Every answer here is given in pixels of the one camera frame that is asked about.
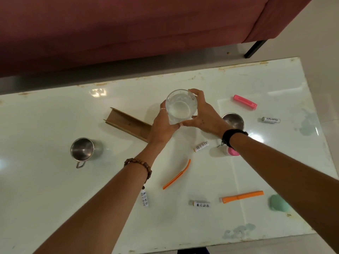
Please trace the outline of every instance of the person's left hand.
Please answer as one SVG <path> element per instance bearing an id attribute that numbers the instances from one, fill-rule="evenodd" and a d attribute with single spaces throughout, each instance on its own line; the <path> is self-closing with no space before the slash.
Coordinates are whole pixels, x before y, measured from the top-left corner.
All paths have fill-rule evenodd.
<path id="1" fill-rule="evenodd" d="M 160 104 L 161 110 L 159 114 L 154 119 L 152 128 L 150 130 L 150 134 L 148 136 L 148 142 L 150 144 L 163 144 L 166 145 L 168 141 L 171 139 L 172 135 L 175 131 L 177 131 L 180 127 L 180 124 L 170 125 L 168 114 L 165 109 L 165 101 Z"/>

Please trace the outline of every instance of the brown beaded bracelet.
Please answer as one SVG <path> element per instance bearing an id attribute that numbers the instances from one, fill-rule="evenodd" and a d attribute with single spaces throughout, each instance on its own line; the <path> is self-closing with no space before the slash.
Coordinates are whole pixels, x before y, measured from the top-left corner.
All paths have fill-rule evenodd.
<path id="1" fill-rule="evenodd" d="M 144 162 L 144 161 L 142 161 L 141 159 L 138 159 L 138 158 L 128 158 L 128 159 L 126 159 L 124 166 L 126 166 L 130 162 L 139 163 L 140 165 L 142 165 L 146 168 L 147 173 L 148 173 L 147 179 L 145 181 L 145 183 L 146 183 L 147 180 L 150 178 L 150 175 L 152 174 L 152 170 L 150 169 L 150 166 L 146 162 Z"/>

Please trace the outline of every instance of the glass of water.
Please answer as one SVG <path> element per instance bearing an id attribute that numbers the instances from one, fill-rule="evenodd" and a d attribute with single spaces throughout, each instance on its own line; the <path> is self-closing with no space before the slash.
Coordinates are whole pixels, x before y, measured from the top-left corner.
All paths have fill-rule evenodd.
<path id="1" fill-rule="evenodd" d="M 166 110 L 171 125 L 190 119 L 197 107 L 197 98 L 185 89 L 171 92 L 166 99 Z"/>

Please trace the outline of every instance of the black metal leg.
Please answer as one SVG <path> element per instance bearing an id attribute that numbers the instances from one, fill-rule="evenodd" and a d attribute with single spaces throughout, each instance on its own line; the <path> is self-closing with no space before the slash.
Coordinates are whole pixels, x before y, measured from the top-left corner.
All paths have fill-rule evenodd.
<path id="1" fill-rule="evenodd" d="M 177 254 L 210 254 L 206 247 L 178 250 Z"/>
<path id="2" fill-rule="evenodd" d="M 251 56 L 259 50 L 259 48 L 266 42 L 267 40 L 256 41 L 251 49 L 244 55 L 246 59 L 251 58 Z"/>

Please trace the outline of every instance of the person's right hand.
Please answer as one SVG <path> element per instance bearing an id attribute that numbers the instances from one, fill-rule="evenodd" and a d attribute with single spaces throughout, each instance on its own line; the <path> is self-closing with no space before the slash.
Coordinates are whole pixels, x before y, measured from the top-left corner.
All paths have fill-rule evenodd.
<path id="1" fill-rule="evenodd" d="M 198 115 L 192 119 L 182 121 L 180 124 L 187 127 L 197 127 L 204 132 L 212 133 L 222 138 L 226 130 L 232 129 L 226 121 L 205 101 L 204 92 L 198 89 L 189 89 L 197 97 Z"/>

